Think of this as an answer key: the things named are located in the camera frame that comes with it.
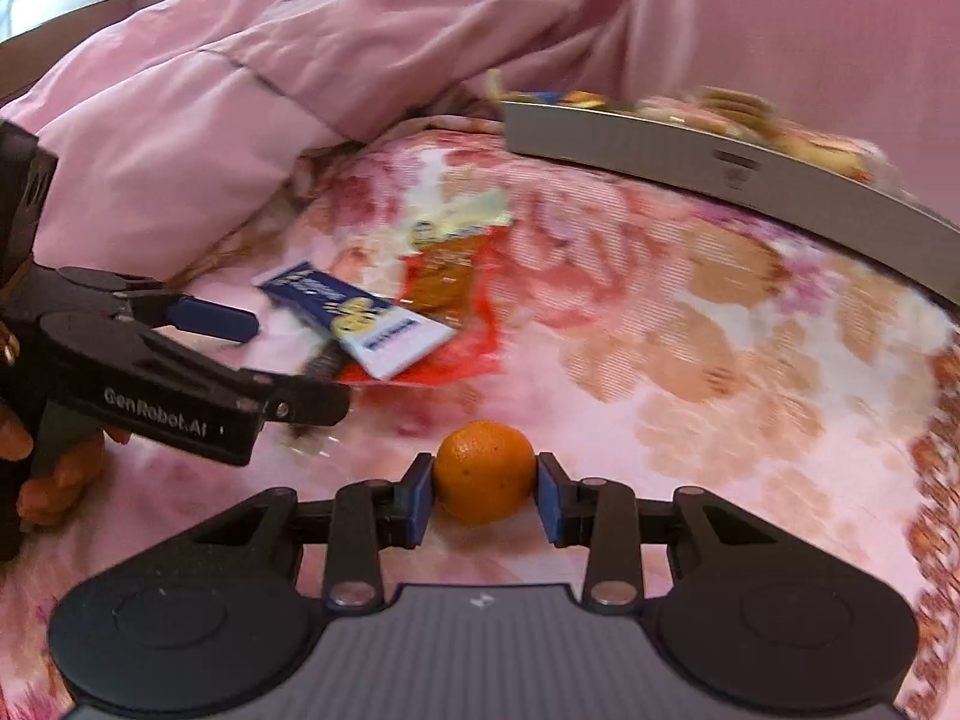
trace human hand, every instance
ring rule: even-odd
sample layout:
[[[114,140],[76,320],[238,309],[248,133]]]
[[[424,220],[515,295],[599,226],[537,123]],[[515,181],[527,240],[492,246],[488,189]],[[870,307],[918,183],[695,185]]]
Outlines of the human hand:
[[[115,428],[98,431],[74,446],[56,462],[53,476],[30,479],[20,488],[16,512],[32,525],[59,525],[80,500],[83,491],[96,482],[107,466],[104,433],[114,442],[127,443],[130,434]],[[21,461],[34,450],[30,434],[10,407],[0,404],[0,461]]]

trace pink floral fabric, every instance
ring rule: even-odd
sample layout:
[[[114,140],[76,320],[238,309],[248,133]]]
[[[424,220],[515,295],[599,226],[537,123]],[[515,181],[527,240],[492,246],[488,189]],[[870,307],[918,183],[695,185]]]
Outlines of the pink floral fabric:
[[[59,533],[38,536],[0,590],[0,686],[11,720],[67,705],[46,656],[51,603],[72,584],[267,485],[303,498],[398,478],[471,418],[522,429],[574,477],[666,497],[700,484],[882,577],[914,605],[922,646],[899,705],[951,717],[958,635],[960,340],[923,295],[802,235],[696,196],[505,151],[496,134],[425,129],[327,163],[312,200],[265,247],[225,247],[192,289],[255,310],[263,333],[208,348],[232,365],[299,370],[316,342],[251,286],[308,257],[383,295],[400,289],[414,206],[501,189],[515,222],[496,250],[501,375],[359,392],[336,428],[265,429],[247,469],[135,440]],[[648,593],[670,586],[644,552]],[[383,556],[400,581],[570,581],[584,554],[549,547],[532,506],[468,529],[435,515],[424,546]],[[323,549],[299,587],[316,592]]]

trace blue gripper pad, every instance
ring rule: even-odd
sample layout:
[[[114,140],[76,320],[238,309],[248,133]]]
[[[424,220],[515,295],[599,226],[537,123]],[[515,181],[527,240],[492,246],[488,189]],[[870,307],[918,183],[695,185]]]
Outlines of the blue gripper pad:
[[[167,308],[167,322],[184,333],[246,343],[260,332],[256,314],[186,295]]]
[[[560,540],[560,489],[541,459],[536,458],[536,510],[551,544]]]
[[[411,496],[410,518],[407,520],[407,539],[411,546],[420,546],[424,541],[426,526],[430,523],[433,509],[433,461],[426,473],[419,476]]]

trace orange snack wrapper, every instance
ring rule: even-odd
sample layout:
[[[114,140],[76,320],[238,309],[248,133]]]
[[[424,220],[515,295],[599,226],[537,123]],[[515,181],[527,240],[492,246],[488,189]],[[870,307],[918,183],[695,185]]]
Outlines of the orange snack wrapper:
[[[404,258],[406,279],[397,304],[449,327],[457,334],[390,381],[373,379],[350,364],[343,384],[443,386],[499,373],[500,332],[490,300],[491,256],[496,231],[425,245]]]

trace bed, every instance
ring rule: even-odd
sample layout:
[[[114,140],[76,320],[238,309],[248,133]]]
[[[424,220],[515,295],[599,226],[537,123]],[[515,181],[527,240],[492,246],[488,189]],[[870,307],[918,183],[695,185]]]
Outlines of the bed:
[[[166,0],[71,50],[3,109],[61,155],[38,261],[140,272],[254,311],[262,332],[246,346],[185,340],[295,371],[315,337],[256,274],[307,258],[395,295],[405,209],[495,187],[515,218],[496,250],[503,372],[365,389],[329,431],[267,428],[246,469],[118,447],[69,524],[4,567],[3,712],[69,706],[45,625],[77,581],[269,485],[309,499],[395,479],[469,418],[515,424],[574,477],[648,497],[712,488],[889,581],[920,626],[899,705],[912,720],[960,712],[952,313],[765,218],[510,153],[483,92],[494,66],[511,88],[633,100],[749,90],[879,143],[910,191],[960,218],[946,156],[960,58],[944,37],[960,0],[916,1]],[[666,591],[664,555],[643,557],[648,592]],[[390,587],[576,584],[584,556],[549,547],[531,506],[473,529],[440,515],[419,551],[383,560]],[[302,591],[318,590],[322,564],[308,552]]]

